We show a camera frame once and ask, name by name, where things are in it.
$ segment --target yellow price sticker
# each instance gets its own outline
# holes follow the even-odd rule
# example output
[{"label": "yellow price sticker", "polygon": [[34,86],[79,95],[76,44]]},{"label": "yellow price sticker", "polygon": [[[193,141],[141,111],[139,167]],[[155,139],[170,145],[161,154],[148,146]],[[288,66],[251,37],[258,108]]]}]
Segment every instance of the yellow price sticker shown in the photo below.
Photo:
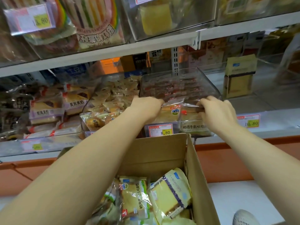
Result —
[{"label": "yellow price sticker", "polygon": [[171,135],[173,134],[172,129],[167,129],[162,131],[163,135]]},{"label": "yellow price sticker", "polygon": [[33,16],[35,24],[39,29],[51,27],[49,16],[47,13]]},{"label": "yellow price sticker", "polygon": [[43,147],[42,147],[42,144],[41,144],[41,143],[39,143],[39,144],[33,144],[33,145],[32,145],[32,148],[33,148],[33,150],[35,150],[35,151],[43,150]]},{"label": "yellow price sticker", "polygon": [[247,121],[247,128],[256,128],[260,126],[259,119],[257,120],[248,120]]}]

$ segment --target shoe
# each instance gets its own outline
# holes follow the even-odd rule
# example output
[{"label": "shoe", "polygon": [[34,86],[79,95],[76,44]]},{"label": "shoe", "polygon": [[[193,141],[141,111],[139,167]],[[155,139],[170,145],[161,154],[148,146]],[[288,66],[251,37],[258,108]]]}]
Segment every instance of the shoe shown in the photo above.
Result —
[{"label": "shoe", "polygon": [[234,214],[232,225],[260,225],[260,223],[250,212],[240,209]]}]

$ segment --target cardboard box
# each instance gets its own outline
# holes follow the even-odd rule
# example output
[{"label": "cardboard box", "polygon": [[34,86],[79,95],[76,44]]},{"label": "cardboard box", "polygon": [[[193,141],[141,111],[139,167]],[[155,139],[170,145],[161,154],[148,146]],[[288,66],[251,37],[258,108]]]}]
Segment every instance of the cardboard box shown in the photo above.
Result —
[{"label": "cardboard box", "polygon": [[182,169],[192,190],[193,216],[197,225],[220,225],[190,135],[135,139],[118,171],[119,175],[148,177],[157,181],[174,168]]}]

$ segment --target box flap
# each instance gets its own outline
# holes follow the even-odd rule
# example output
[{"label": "box flap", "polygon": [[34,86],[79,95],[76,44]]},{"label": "box flap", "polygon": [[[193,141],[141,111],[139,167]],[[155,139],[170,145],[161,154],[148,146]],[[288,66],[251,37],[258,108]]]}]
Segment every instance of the box flap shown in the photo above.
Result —
[{"label": "box flap", "polygon": [[125,155],[122,165],[185,159],[185,133],[135,139]]},{"label": "box flap", "polygon": [[193,195],[193,211],[197,224],[220,225],[191,136],[187,137],[187,178]]}]

